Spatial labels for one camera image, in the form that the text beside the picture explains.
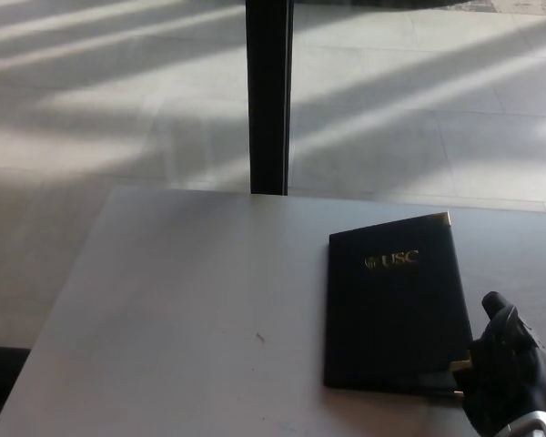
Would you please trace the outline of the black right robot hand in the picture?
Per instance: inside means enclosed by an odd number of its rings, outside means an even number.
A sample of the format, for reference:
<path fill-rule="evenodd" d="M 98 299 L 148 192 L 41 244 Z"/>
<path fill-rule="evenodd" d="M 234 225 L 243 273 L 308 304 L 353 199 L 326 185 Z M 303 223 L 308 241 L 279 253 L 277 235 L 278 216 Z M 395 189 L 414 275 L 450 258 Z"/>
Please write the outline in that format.
<path fill-rule="evenodd" d="M 546 436 L 546 350 L 517 308 L 496 291 L 481 302 L 489 322 L 450 372 L 480 436 Z"/>

